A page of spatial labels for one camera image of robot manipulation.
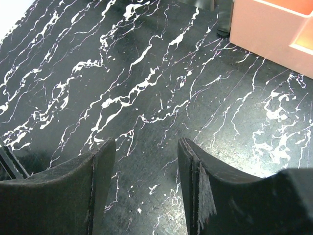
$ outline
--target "pink box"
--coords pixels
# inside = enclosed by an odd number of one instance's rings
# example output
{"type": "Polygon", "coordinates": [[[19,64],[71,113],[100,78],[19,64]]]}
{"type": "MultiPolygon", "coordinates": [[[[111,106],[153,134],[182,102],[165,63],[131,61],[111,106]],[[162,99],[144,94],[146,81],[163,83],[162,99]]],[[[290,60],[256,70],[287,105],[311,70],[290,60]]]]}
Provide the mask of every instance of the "pink box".
{"type": "Polygon", "coordinates": [[[313,0],[235,0],[230,41],[313,79],[313,0]]]}

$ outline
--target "metal leg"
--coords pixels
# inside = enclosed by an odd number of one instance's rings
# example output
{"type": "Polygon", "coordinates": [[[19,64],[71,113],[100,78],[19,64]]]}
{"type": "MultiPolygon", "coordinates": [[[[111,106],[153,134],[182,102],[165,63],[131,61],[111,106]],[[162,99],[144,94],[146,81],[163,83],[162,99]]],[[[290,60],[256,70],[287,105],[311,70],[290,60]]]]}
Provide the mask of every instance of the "metal leg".
{"type": "Polygon", "coordinates": [[[219,6],[217,34],[221,37],[228,37],[232,17],[234,0],[217,0],[219,6]]]}
{"type": "Polygon", "coordinates": [[[213,11],[218,7],[218,30],[221,37],[228,37],[234,0],[179,0],[185,4],[196,6],[204,10],[213,11]]]}

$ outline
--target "black marble floor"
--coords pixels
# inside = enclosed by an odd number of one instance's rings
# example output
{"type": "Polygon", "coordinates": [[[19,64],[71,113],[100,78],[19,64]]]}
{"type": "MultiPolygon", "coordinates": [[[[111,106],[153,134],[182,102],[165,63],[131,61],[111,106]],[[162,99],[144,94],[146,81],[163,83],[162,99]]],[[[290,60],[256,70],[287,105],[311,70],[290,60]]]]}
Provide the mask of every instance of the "black marble floor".
{"type": "Polygon", "coordinates": [[[177,141],[265,177],[312,167],[313,81],[161,0],[38,0],[0,43],[0,134],[28,172],[108,137],[103,234],[186,234],[177,141]]]}

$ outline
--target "pink cabinet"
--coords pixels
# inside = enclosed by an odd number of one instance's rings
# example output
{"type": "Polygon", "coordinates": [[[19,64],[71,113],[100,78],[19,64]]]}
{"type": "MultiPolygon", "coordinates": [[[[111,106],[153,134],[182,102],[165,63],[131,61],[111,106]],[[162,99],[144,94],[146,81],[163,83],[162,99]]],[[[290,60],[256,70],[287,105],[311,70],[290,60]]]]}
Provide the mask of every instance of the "pink cabinet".
{"type": "Polygon", "coordinates": [[[313,78],[313,0],[235,0],[230,41],[313,78]]]}

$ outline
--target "marble tile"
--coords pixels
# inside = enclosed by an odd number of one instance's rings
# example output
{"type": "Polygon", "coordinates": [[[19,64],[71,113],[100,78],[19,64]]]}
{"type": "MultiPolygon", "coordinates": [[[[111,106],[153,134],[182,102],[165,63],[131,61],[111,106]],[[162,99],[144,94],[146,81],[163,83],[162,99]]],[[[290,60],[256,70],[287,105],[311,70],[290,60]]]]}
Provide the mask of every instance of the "marble tile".
{"type": "Polygon", "coordinates": [[[169,0],[34,2],[0,46],[1,138],[31,174],[114,137],[103,234],[186,234],[180,137],[260,177],[313,165],[313,81],[216,26],[169,0]]]}

